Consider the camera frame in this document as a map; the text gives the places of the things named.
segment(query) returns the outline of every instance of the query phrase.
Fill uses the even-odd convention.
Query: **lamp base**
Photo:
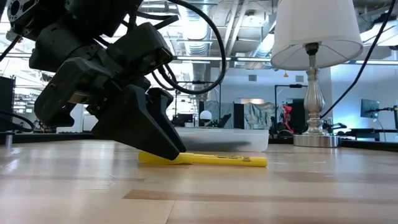
[[[327,147],[334,148],[340,146],[340,138],[338,136],[320,136],[320,135],[294,135],[294,146],[302,147]]]

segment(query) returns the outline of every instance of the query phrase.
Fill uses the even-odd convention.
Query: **yellow marker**
[[[267,159],[265,157],[244,157],[244,156],[219,156],[203,155],[194,153],[180,153],[173,161],[155,156],[148,152],[139,152],[138,161],[146,164],[214,164],[229,166],[251,166],[266,167]]]

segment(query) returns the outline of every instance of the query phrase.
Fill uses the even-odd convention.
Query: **wooden table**
[[[111,141],[0,148],[0,223],[398,223],[398,154],[266,156],[268,169],[153,166]]]

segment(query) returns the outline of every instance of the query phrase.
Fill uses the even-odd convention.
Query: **monitor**
[[[380,109],[379,102],[376,100],[364,100],[361,102],[361,117],[362,118],[379,118],[379,112],[372,112]]]

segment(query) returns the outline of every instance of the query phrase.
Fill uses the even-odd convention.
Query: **wire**
[[[174,87],[176,90],[181,91],[182,93],[186,93],[186,94],[190,94],[190,95],[201,95],[204,93],[208,93],[209,91],[211,91],[212,89],[216,88],[223,80],[225,77],[225,73],[226,73],[226,53],[225,53],[225,49],[224,49],[224,43],[223,43],[223,38],[221,37],[220,32],[217,29],[217,26],[214,24],[214,22],[204,13],[202,12],[200,9],[198,9],[197,7],[182,1],[182,0],[168,0],[174,4],[177,4],[179,6],[183,6],[195,13],[197,13],[200,17],[202,17],[207,24],[211,27],[211,29],[213,30],[214,34],[217,37],[217,42],[218,45],[220,47],[220,52],[221,52],[221,73],[219,75],[219,77],[217,78],[217,80],[212,83],[210,86],[202,89],[202,90],[188,90],[186,88],[183,88],[181,86],[179,86],[177,84],[177,82],[173,82],[167,75],[165,75],[165,73],[160,73],[163,78],[167,81],[167,83],[169,83],[172,87]],[[173,75],[173,71],[171,71],[169,65],[165,65],[166,69],[169,71],[169,73],[171,75]]]
[[[166,71],[164,70],[163,67],[159,67],[158,71],[159,71],[159,73],[162,73],[162,72],[165,73],[165,72],[166,72]],[[157,84],[159,84],[160,87],[162,87],[163,89],[165,89],[165,90],[167,90],[167,91],[174,91],[174,90],[175,90],[174,88],[165,86],[165,85],[157,78],[155,72],[152,72],[152,76],[154,77],[154,79],[155,79],[155,81],[157,82]],[[174,82],[177,82],[177,79],[176,79],[175,76],[172,76],[172,80],[173,80]]]
[[[132,2],[131,8],[128,10],[129,22],[127,24],[127,32],[132,31],[136,27],[138,5]]]
[[[168,19],[165,19],[165,20],[163,20],[162,22],[160,22],[160,23],[154,25],[154,27],[155,27],[157,30],[160,30],[161,28],[163,28],[163,27],[165,27],[165,26],[168,26],[168,25],[172,24],[173,22],[177,22],[178,20],[179,20],[179,18],[178,18],[177,15],[175,15],[175,16],[170,16]]]
[[[102,37],[94,37],[94,39],[98,41],[100,44],[104,45],[105,47],[109,47],[111,45],[108,41],[104,40]]]
[[[218,105],[218,107],[220,107],[220,103],[218,102],[218,96],[217,96],[217,90],[216,89],[214,89],[214,95],[216,95],[217,105]]]
[[[7,49],[0,55],[0,62],[7,56],[7,54],[15,47],[21,37],[18,35],[11,44],[7,47]]]
[[[4,115],[8,115],[8,116],[11,116],[11,117],[14,117],[14,118],[21,119],[21,120],[25,121],[30,126],[30,129],[29,128],[24,128],[21,125],[13,123],[12,121],[9,121],[6,118],[0,117],[0,121],[2,121],[3,123],[6,123],[9,126],[11,126],[13,130],[19,130],[19,131],[22,131],[22,132],[29,133],[29,132],[32,132],[35,129],[35,125],[31,121],[29,121],[28,119],[24,118],[23,116],[19,116],[19,115],[16,115],[16,114],[13,114],[13,113],[9,113],[9,112],[6,112],[6,111],[0,111],[0,114],[4,114]]]
[[[136,15],[139,17],[145,18],[145,19],[162,20],[162,21],[166,20],[166,19],[170,19],[172,17],[172,15],[158,16],[158,15],[151,15],[151,14],[140,12],[140,11],[137,11]]]
[[[122,24],[125,25],[126,27],[129,27],[129,23],[127,21],[122,21]]]
[[[386,138],[386,130],[384,130],[383,125],[381,124],[381,122],[380,122],[378,119],[376,119],[376,121],[380,124],[381,129],[383,129],[384,141],[386,142],[386,141],[387,141],[387,138]]]
[[[369,49],[369,52],[365,58],[365,61],[362,64],[361,69],[359,70],[354,82],[348,87],[348,89],[342,94],[342,96],[340,98],[338,98],[338,100],[320,117],[321,119],[324,118],[331,110],[333,110],[333,108],[351,91],[351,89],[356,85],[356,83],[358,82],[359,78],[361,78],[361,75],[363,73],[363,70],[365,69],[365,66],[368,64],[368,61],[372,55],[372,52],[374,50],[374,48],[377,46],[377,43],[379,42],[380,36],[383,33],[384,28],[386,28],[386,25],[388,23],[388,20],[392,14],[392,10],[394,9],[394,6],[396,4],[396,0],[392,0],[391,1],[391,6],[390,9],[388,10],[386,19],[384,20],[382,26],[380,27],[379,33],[377,34],[376,38],[374,39],[374,42],[371,46],[371,48]]]
[[[359,14],[360,18],[362,18],[363,21],[368,22],[370,24],[373,24],[373,22],[366,20],[362,14]]]

